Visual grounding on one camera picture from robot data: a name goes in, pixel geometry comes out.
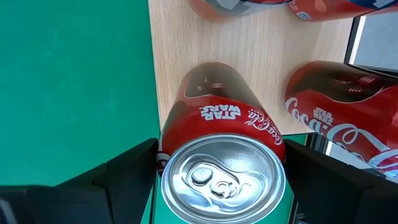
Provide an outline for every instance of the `pull tab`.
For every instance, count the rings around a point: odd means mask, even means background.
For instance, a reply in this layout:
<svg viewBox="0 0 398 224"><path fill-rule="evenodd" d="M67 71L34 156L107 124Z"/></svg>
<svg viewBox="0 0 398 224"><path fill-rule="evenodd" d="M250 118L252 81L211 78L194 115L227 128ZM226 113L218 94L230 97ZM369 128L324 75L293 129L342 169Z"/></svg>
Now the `pull tab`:
<svg viewBox="0 0 398 224"><path fill-rule="evenodd" d="M228 183L225 181L220 181L216 184L210 185L211 193L218 198L230 198L236 195L238 191L233 183Z"/></svg>

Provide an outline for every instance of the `red soda can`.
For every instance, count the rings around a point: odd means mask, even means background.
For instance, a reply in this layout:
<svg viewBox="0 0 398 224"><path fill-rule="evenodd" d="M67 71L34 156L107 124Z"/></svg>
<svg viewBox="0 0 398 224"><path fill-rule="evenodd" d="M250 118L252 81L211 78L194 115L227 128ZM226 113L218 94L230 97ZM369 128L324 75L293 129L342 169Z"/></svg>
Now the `red soda can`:
<svg viewBox="0 0 398 224"><path fill-rule="evenodd" d="M398 0L293 0L289 6L299 18L315 22L398 11Z"/></svg>
<svg viewBox="0 0 398 224"><path fill-rule="evenodd" d="M242 76L223 63L185 76L160 136L169 208L189 223L254 223L280 202L280 132Z"/></svg>
<svg viewBox="0 0 398 224"><path fill-rule="evenodd" d="M398 178L398 79L337 62L298 69L289 113L379 172Z"/></svg>
<svg viewBox="0 0 398 224"><path fill-rule="evenodd" d="M193 10L210 21L225 21L267 9L281 7L291 0L188 0Z"/></svg>

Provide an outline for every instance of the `coca-cola logo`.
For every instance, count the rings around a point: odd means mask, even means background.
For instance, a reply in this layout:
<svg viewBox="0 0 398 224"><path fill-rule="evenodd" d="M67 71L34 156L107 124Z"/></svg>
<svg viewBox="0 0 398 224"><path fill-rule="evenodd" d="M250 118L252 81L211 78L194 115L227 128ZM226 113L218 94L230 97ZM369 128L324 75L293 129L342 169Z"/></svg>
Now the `coca-cola logo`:
<svg viewBox="0 0 398 224"><path fill-rule="evenodd" d="M280 146L282 144L283 139L281 138L278 129L273 125L272 121L268 117L265 117L260 112L250 109L248 118L250 120L245 122L246 125L253 126L259 131L268 132L275 139L275 145Z"/></svg>
<svg viewBox="0 0 398 224"><path fill-rule="evenodd" d="M350 123L337 124L334 126L328 126L325 123L317 120L316 118L310 118L307 114L301 113L298 109L298 99L296 97L289 98L286 102L286 108L290 114L297 120L306 124L309 128L316 131L317 133L324 135L327 139L334 142L336 145L342 147L343 149L349 150L351 145L355 145L358 137L361 135L365 137L380 153L373 156L368 160L368 164L375 169L388 169L397 166L397 169L385 172L386 175L391 177L398 177L398 149L391 149L373 134L367 130L356 127ZM341 141L336 141L336 137L339 136ZM350 152L354 156L363 159L363 155L357 152Z"/></svg>

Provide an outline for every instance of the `star wars logo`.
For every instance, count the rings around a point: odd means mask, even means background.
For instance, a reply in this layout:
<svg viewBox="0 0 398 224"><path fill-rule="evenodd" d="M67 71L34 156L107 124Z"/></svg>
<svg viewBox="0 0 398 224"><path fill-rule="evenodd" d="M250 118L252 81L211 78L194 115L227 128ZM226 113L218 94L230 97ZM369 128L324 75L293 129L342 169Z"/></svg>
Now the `star wars logo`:
<svg viewBox="0 0 398 224"><path fill-rule="evenodd" d="M200 109L200 114L207 121L214 119L235 119L241 115L241 110L234 105L214 105L204 106Z"/></svg>
<svg viewBox="0 0 398 224"><path fill-rule="evenodd" d="M324 122L325 124L331 126L333 122L333 117L330 112L325 111L321 108L315 108L313 111L313 117L318 119L319 121Z"/></svg>

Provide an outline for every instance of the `lying can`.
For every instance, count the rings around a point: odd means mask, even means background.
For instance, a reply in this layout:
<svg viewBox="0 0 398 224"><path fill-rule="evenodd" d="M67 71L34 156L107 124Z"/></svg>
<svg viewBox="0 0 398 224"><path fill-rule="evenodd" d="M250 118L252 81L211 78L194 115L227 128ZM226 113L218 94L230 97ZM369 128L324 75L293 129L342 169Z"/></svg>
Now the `lying can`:
<svg viewBox="0 0 398 224"><path fill-rule="evenodd" d="M162 195L189 223L254 223L284 194L284 156L280 132L240 74L206 63L183 79L160 136Z"/></svg>
<svg viewBox="0 0 398 224"><path fill-rule="evenodd" d="M330 21L398 11L398 0L293 0L291 10L308 21Z"/></svg>
<svg viewBox="0 0 398 224"><path fill-rule="evenodd" d="M289 113L379 172L398 178L398 78L311 62L287 85Z"/></svg>
<svg viewBox="0 0 398 224"><path fill-rule="evenodd" d="M209 21L225 21L281 7L291 0L188 0L193 10Z"/></svg>

